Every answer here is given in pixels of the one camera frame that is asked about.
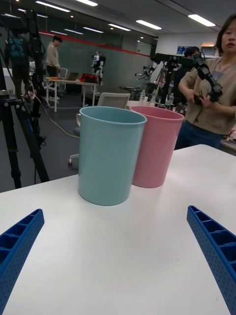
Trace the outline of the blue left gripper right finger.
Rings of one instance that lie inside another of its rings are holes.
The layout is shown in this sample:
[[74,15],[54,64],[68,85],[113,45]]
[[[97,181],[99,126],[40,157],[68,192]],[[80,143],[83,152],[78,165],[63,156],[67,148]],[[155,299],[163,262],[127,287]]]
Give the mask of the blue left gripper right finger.
[[194,206],[187,222],[203,252],[230,314],[236,314],[236,236]]

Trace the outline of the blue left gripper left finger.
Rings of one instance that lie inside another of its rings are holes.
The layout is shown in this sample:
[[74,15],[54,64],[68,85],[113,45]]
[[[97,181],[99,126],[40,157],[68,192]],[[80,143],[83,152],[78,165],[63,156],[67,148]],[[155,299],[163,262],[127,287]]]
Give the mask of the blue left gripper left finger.
[[0,314],[44,223],[37,209],[0,235]]

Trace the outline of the person's left hand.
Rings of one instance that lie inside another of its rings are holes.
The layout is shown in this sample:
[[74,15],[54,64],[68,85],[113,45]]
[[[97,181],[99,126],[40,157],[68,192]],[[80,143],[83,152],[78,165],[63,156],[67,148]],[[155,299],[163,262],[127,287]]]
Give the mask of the person's left hand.
[[202,107],[205,109],[212,109],[215,106],[215,103],[210,100],[210,96],[201,97]]

